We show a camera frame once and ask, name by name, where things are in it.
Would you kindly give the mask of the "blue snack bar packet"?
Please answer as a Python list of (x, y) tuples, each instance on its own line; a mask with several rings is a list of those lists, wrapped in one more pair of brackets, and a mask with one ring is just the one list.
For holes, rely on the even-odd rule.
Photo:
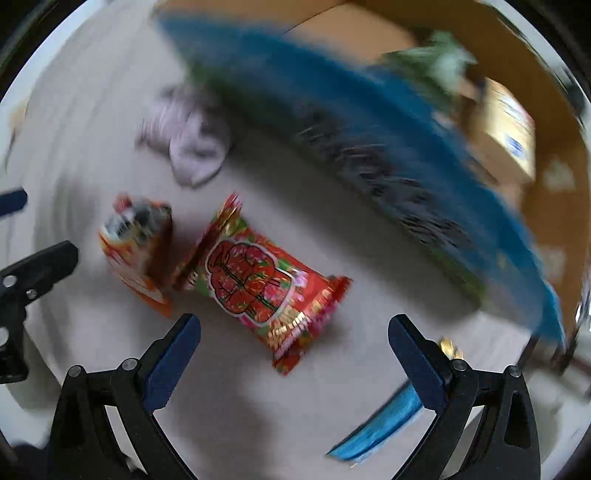
[(369, 419), (332, 447), (325, 456), (351, 465), (362, 463), (425, 408), (414, 383), (407, 380)]

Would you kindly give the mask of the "orange mushroom snack bag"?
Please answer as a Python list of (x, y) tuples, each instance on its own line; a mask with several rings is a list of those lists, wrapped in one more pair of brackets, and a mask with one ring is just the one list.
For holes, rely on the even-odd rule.
[(101, 249), (118, 278), (165, 317), (171, 315), (166, 266), (173, 233), (169, 204), (119, 194), (98, 230)]

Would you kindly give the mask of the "lilac fluffy towel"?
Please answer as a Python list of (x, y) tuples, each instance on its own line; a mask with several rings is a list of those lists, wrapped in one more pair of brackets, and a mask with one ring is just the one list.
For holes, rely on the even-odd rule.
[(231, 144), (221, 103), (208, 89), (187, 83), (158, 93), (135, 139), (136, 146), (168, 158), (175, 181), (191, 188), (218, 173)]

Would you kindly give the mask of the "red floral snack bag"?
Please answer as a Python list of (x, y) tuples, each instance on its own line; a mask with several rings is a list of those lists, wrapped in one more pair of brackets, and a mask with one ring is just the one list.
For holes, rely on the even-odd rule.
[(346, 276), (318, 273), (253, 230), (232, 194), (176, 268), (172, 288), (214, 299), (269, 348), (276, 372), (287, 375), (351, 284)]

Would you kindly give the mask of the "yellow tissue pack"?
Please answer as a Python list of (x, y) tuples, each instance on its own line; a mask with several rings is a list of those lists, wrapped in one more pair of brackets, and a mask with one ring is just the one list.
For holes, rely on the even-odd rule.
[(510, 90), (486, 78), (469, 127), (476, 158), (499, 184), (534, 181), (535, 122)]

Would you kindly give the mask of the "green snack bag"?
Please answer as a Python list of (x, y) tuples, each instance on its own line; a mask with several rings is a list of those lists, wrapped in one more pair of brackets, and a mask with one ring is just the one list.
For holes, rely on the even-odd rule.
[(435, 30), (426, 42), (391, 51), (380, 64), (411, 84), (434, 108), (452, 114), (460, 97), (465, 73), (477, 59), (448, 31)]

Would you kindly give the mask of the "white tablecloth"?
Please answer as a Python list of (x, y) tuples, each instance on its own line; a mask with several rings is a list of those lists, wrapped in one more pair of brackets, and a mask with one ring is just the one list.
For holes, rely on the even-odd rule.
[(71, 277), (33, 305), (27, 332), (52, 373), (103, 369), (138, 354), (170, 326), (109, 271), (97, 230), (119, 193), (171, 204), (179, 249), (198, 237), (231, 193), (245, 218), (318, 272), (353, 285), (311, 350), (290, 374), (273, 370), (263, 344), (210, 299), (184, 300), (201, 321), (197, 352), (163, 411), (165, 433), (201, 479), (387, 479), (425, 431), (422, 414), (372, 459), (346, 467), (325, 451), (403, 382), (387, 325), (405, 313), (424, 332), (456, 341), (476, 366), (500, 370), (522, 352), (541, 312), (530, 291), (480, 273), (485, 297), (471, 299), (430, 258), (427, 239), (453, 242), (443, 224), (407, 232), (317, 159), (280, 143), (259, 101), (294, 74), (267, 78), (271, 59), (226, 56), (232, 96), (246, 116), (231, 156), (211, 182), (179, 187), (166, 162), (139, 150), (144, 109), (186, 70), (156, 25), (149, 1), (117, 1), (83, 24), (42, 74), (8, 158), (6, 177), (29, 195), (1, 229), (1, 256), (15, 261), (54, 242), (79, 250)]

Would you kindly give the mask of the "milk carton cardboard box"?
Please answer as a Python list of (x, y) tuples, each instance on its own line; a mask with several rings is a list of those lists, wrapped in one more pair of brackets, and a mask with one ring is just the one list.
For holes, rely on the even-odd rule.
[[(557, 82), (477, 1), (165, 1), (154, 11), (192, 75), (237, 112), (332, 167), (437, 259), (462, 289), (564, 343), (590, 217), (588, 153)], [(469, 167), (459, 129), (383, 51), (425, 27), (452, 34), (475, 74), (507, 87), (535, 122), (538, 169), (512, 212)]]

